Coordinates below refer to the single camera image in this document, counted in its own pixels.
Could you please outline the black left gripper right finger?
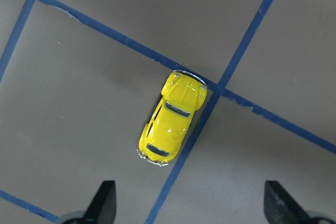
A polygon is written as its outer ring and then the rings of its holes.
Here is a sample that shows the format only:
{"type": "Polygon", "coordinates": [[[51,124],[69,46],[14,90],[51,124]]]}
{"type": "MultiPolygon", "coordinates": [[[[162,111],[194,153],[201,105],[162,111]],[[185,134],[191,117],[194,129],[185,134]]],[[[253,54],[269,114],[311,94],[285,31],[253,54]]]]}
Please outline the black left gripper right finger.
{"type": "Polygon", "coordinates": [[[268,223],[309,223],[311,218],[276,180],[265,181],[264,215],[268,223]]]}

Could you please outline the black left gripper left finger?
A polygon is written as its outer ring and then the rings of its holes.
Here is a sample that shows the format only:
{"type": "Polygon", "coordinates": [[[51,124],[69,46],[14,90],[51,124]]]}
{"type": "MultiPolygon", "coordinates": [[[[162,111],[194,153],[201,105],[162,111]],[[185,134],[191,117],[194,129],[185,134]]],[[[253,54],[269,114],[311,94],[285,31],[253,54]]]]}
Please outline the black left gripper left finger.
{"type": "Polygon", "coordinates": [[[82,217],[82,223],[114,223],[116,218],[116,185],[114,180],[101,183],[82,217]]]}

